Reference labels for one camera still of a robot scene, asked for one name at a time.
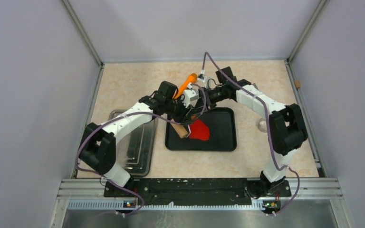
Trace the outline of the red dough piece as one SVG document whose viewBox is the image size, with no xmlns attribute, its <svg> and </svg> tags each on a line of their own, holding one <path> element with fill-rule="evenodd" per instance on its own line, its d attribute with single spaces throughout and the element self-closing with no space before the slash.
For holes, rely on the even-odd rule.
<svg viewBox="0 0 365 228">
<path fill-rule="evenodd" d="M 207 141 L 210 139 L 210 130 L 208 126 L 200 119 L 189 125 L 191 128 L 190 139 Z"/>
</svg>

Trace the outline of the black baking tray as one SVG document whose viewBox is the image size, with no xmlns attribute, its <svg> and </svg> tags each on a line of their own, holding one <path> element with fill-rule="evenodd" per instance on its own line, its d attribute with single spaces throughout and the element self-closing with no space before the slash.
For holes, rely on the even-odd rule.
<svg viewBox="0 0 365 228">
<path fill-rule="evenodd" d="M 165 147 L 170 151 L 232 152 L 237 148 L 234 111 L 217 107 L 189 125 L 191 134 L 181 138 L 166 124 Z"/>
</svg>

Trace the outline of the wooden rolling pin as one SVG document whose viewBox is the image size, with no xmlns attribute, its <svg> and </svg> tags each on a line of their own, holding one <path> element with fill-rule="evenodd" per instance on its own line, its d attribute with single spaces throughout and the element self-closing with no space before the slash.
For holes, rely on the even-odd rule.
<svg viewBox="0 0 365 228">
<path fill-rule="evenodd" d="M 177 135 L 183 139 L 191 135 L 191 128 L 189 125 L 171 124 Z"/>
</svg>

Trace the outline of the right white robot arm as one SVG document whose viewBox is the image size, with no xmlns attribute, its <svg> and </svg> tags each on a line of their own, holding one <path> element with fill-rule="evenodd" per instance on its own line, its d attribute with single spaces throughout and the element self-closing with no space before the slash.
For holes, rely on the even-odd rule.
<svg viewBox="0 0 365 228">
<path fill-rule="evenodd" d="M 271 159 L 260 173 L 256 196 L 272 196 L 285 181 L 293 156 L 308 138 L 301 108 L 297 104 L 286 105 L 268 97 L 245 79 L 237 80 L 229 66 L 215 74 L 219 84 L 206 90 L 207 104 L 215 105 L 231 99 L 266 120 Z"/>
</svg>

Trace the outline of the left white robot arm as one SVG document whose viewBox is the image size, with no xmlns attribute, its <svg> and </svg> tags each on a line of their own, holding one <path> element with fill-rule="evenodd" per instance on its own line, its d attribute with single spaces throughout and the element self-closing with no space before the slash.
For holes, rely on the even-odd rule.
<svg viewBox="0 0 365 228">
<path fill-rule="evenodd" d="M 90 172 L 112 181 L 121 196 L 130 195 L 134 188 L 131 175 L 117 162 L 117 144 L 136 128 L 156 118 L 161 119 L 163 114 L 168 115 L 167 121 L 175 125 L 190 124 L 193 115 L 191 103 L 202 97 L 202 89 L 195 89 L 196 86 L 189 83 L 186 89 L 179 89 L 163 81 L 151 95 L 140 98 L 115 118 L 101 124 L 88 124 L 77 151 L 77 160 L 87 164 Z"/>
</svg>

